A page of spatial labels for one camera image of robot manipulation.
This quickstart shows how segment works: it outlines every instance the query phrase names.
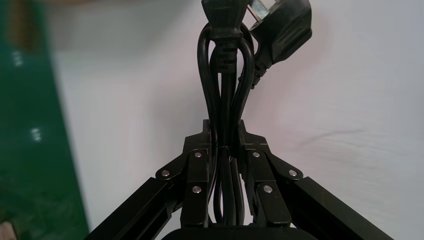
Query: green board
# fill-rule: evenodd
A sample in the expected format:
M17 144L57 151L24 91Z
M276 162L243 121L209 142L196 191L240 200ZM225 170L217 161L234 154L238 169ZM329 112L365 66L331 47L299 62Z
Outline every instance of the green board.
M89 232L43 28L36 53L5 37L9 1L0 0L0 224L18 240L81 240Z

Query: white backdrop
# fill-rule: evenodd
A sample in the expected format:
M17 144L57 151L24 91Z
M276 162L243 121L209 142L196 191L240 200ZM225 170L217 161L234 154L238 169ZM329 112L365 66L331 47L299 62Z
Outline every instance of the white backdrop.
M311 4L312 39L251 92L247 130L394 239L423 239L423 1ZM90 229L201 131L205 23L200 0L48 8Z

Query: silver screw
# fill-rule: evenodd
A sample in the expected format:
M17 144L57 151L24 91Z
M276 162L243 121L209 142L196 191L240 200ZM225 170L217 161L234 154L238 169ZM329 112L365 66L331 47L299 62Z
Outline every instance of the silver screw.
M194 186L191 190L193 190L193 193L198 194L202 191L202 189L199 186Z
M298 173L295 170L288 171L288 174L290 174L290 176L292 177L296 177L298 175Z
M268 185L263 186L263 190L269 194L273 192L273 188Z
M162 171L162 176L168 177L169 175L170 175L170 172L168 170L163 170Z

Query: power cord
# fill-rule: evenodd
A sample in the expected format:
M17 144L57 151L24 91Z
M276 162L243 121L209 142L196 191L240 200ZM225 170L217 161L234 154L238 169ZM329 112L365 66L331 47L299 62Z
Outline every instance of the power cord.
M244 198L233 152L243 110L250 90L267 69L287 59L311 38L311 5L308 0L277 0L267 10L260 0L202 0L201 3L209 21L197 45L197 64L213 146L208 199L213 192L217 224L243 225ZM257 20L251 30L242 23L248 6ZM252 35L258 41L256 54ZM215 42L215 48L209 61L210 41ZM238 50L243 56L243 70L237 84Z

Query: cable bundle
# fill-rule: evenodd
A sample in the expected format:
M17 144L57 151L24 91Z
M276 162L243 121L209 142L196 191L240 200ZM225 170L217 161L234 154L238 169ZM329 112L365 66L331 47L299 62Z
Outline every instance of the cable bundle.
M240 23L240 30L242 34L238 39L214 39L215 49L210 61L209 44L214 35L209 23L203 28L197 46L197 63L209 115L212 145L216 146L212 154L209 199L214 189L214 216L217 223L225 225L243 225L245 212L240 174L237 159L232 157L232 145L252 86L255 58L248 28ZM243 55L244 66L237 85L238 49ZM221 73L221 88L218 72Z

